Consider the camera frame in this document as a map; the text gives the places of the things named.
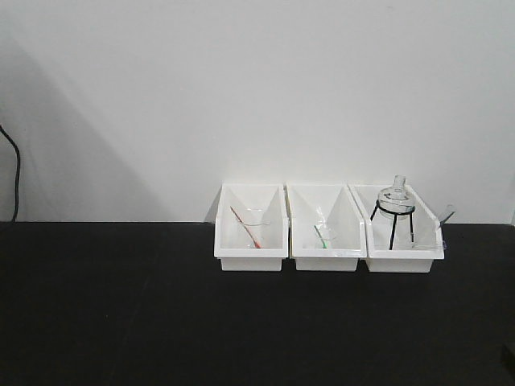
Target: black cable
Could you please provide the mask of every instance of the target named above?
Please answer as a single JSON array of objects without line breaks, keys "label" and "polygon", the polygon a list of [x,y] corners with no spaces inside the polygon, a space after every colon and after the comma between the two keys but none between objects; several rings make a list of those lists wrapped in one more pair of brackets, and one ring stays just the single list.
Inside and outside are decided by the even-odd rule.
[{"label": "black cable", "polygon": [[14,147],[14,152],[16,153],[16,177],[14,180],[14,213],[12,219],[10,219],[10,222],[14,223],[16,221],[16,218],[18,217],[19,209],[19,171],[22,165],[22,156],[19,153],[18,146],[9,136],[9,134],[3,129],[2,125],[0,125],[0,132],[2,132],[3,136],[7,138],[7,141],[9,141],[9,143]]}]

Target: red stirring rod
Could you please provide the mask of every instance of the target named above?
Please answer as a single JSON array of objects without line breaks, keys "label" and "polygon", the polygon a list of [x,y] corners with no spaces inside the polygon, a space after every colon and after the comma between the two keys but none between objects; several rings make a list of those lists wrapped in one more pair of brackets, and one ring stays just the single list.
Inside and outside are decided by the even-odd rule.
[{"label": "red stirring rod", "polygon": [[233,211],[234,215],[236,216],[237,220],[238,220],[238,223],[241,224],[241,226],[247,231],[247,233],[249,234],[250,238],[252,239],[252,242],[254,243],[254,247],[256,248],[261,248],[261,245],[256,241],[256,239],[254,239],[254,236],[252,236],[252,233],[250,233],[250,230],[249,228],[243,224],[243,221],[241,220],[240,216],[236,213],[236,211],[234,210],[233,207],[231,207],[231,211]]}]

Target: white plastic bin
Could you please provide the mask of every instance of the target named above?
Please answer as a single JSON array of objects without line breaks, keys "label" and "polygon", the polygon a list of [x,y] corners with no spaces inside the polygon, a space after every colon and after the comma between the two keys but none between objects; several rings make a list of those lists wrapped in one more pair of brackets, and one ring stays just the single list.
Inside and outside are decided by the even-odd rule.
[{"label": "white plastic bin", "polygon": [[224,271],[280,271],[288,257],[288,226],[283,185],[224,184],[215,257]]},{"label": "white plastic bin", "polygon": [[350,190],[365,218],[367,246],[366,258],[370,272],[427,273],[434,260],[443,259],[442,231],[439,221],[426,204],[409,186],[406,189],[415,198],[413,213],[414,243],[411,242],[408,216],[397,221],[393,248],[389,239],[393,220],[378,210],[370,220],[376,206],[377,193],[388,185],[351,185]]},{"label": "white plastic bin", "polygon": [[355,271],[367,256],[365,222],[346,185],[288,184],[297,270]]}]

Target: black table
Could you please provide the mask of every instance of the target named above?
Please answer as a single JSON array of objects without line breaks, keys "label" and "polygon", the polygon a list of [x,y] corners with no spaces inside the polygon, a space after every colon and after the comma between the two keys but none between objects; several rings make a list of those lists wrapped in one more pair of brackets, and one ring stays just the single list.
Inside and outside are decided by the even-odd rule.
[{"label": "black table", "polygon": [[0,235],[0,384],[515,385],[515,227],[445,225],[429,274],[222,272],[211,224]]}]

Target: stand leg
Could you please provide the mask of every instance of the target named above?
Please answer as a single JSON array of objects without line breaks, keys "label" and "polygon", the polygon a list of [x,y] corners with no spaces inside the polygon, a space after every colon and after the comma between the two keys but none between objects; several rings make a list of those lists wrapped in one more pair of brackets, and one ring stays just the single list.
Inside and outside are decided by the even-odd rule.
[{"label": "stand leg", "polygon": [[415,237],[413,234],[413,213],[410,213],[410,232],[411,232],[411,242],[415,242]]},{"label": "stand leg", "polygon": [[393,215],[392,235],[389,237],[389,249],[393,248],[393,238],[395,237],[395,226],[397,225],[397,215]]},{"label": "stand leg", "polygon": [[379,207],[379,204],[376,203],[376,207],[373,209],[372,215],[370,216],[370,221],[373,220],[373,217],[376,215],[377,208]]}]

